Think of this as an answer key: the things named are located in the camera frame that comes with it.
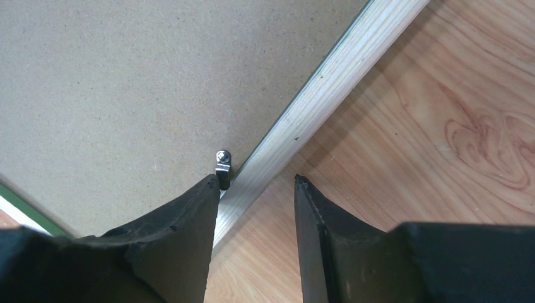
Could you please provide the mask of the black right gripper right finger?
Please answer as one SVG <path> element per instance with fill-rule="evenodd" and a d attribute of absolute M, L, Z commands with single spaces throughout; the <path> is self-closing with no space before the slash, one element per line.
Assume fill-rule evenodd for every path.
<path fill-rule="evenodd" d="M 533 302 L 534 227 L 404 222 L 384 232 L 295 177 L 304 302 Z"/>

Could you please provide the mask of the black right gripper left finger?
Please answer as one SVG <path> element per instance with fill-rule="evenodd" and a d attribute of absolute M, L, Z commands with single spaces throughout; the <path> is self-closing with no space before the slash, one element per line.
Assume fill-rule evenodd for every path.
<path fill-rule="evenodd" d="M 220 201 L 210 174 L 96 237 L 1 231 L 2 302 L 202 302 Z"/>

